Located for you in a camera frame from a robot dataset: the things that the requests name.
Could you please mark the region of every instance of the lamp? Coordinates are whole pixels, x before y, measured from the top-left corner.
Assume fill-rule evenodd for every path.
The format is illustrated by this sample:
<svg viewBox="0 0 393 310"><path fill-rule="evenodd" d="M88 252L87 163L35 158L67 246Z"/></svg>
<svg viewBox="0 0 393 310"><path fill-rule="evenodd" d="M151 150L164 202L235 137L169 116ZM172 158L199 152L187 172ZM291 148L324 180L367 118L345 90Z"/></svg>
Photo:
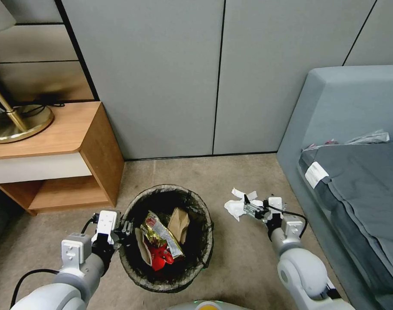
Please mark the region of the lamp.
<svg viewBox="0 0 393 310"><path fill-rule="evenodd" d="M0 1L0 31L15 24L14 17ZM51 124L54 114L45 105L12 107L0 93L5 112L0 113L0 143L8 143L33 136Z"/></svg>

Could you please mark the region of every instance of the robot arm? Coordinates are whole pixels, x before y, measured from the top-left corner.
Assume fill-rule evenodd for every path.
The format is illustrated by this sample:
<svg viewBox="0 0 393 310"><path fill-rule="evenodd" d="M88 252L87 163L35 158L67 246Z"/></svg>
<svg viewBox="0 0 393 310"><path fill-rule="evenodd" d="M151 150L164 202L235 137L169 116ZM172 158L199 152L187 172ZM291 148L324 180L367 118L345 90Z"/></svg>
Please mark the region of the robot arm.
<svg viewBox="0 0 393 310"><path fill-rule="evenodd" d="M72 233L62 241L63 267L53 283L42 286L21 299L13 310L85 310L109 268L119 213L101 211L96 234Z"/></svg>
<svg viewBox="0 0 393 310"><path fill-rule="evenodd" d="M277 270L299 310L353 310L341 299L328 278L324 263L304 249L300 237L305 229L297 215L284 215L281 197L271 196L263 207L251 204L245 196L245 212L266 225L268 237L280 257Z"/></svg>

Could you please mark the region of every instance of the power cord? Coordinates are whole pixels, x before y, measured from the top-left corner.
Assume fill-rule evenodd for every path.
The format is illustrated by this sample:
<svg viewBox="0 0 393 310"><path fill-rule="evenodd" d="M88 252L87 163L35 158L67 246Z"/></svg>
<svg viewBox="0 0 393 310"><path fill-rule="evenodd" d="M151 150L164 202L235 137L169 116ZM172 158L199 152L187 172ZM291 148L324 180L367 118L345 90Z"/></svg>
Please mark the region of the power cord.
<svg viewBox="0 0 393 310"><path fill-rule="evenodd" d="M99 222L99 215L100 213L93 213L93 216L86 222L80 233L85 233L90 223L97 224Z"/></svg>
<svg viewBox="0 0 393 310"><path fill-rule="evenodd" d="M64 107L65 106L64 103L34 103L34 104L37 104L38 106L35 108L32 108L29 111L20 113L20 116L22 118L35 116L35 115L41 113L47 106L53 106L53 107ZM15 106L15 107L13 107L13 109L15 110L19 107L21 107L21 106ZM6 111L3 111L0 113L0 121L1 122L10 122L10 118L7 117Z"/></svg>
<svg viewBox="0 0 393 310"><path fill-rule="evenodd" d="M265 208L270 208L270 209L274 209L274 210L277 210L277 211L279 211L279 212L281 212L281 213L285 213L285 214L289 214L289 215L295 215L295 216L298 216L298 217L301 217L302 219L304 219L304 228L303 228L303 230L301 231L301 233L300 233L300 238L303 236L303 234L304 234L304 232L305 232L305 229L307 228L307 226L308 226L308 220L307 220L307 218L305 217L305 216L303 216L302 214L298 214L298 213L295 213L295 212L290 212L290 211L285 211L285 210L282 210L282 209L278 209L278 208L276 208L276 207L272 207L272 206L270 206L269 204L268 204L268 201L267 200L265 200L264 201L264 207Z"/></svg>
<svg viewBox="0 0 393 310"><path fill-rule="evenodd" d="M14 293L12 294L11 298L11 305L10 309L15 305L15 301L17 299L17 295L19 293L19 289L21 284L23 283L24 279L27 278L29 275L33 273L52 273L52 274L58 274L59 272L57 270L52 270L52 269L35 269L32 271L27 272L25 275L23 275L20 280L17 282L17 285L15 286Z"/></svg>

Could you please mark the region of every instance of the gold snack wrapper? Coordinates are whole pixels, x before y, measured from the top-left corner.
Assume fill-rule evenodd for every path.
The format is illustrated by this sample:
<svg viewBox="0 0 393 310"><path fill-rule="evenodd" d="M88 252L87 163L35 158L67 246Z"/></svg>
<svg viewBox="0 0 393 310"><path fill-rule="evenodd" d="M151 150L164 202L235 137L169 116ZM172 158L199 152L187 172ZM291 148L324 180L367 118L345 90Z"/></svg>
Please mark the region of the gold snack wrapper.
<svg viewBox="0 0 393 310"><path fill-rule="evenodd" d="M185 256L178 241L152 211L149 211L140 228L153 246L160 248L167 243L173 259Z"/></svg>

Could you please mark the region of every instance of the gold lamp base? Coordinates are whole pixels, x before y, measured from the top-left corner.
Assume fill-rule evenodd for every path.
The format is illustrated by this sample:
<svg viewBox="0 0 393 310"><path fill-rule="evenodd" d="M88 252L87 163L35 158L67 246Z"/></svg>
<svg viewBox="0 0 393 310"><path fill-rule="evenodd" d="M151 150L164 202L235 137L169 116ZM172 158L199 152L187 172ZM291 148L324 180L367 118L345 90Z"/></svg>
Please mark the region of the gold lamp base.
<svg viewBox="0 0 393 310"><path fill-rule="evenodd" d="M24 130L20 130L8 113L0 114L0 143L9 143L31 137L46 129L54 120L54 114L48 106L25 105L17 107L15 115L21 119Z"/></svg>

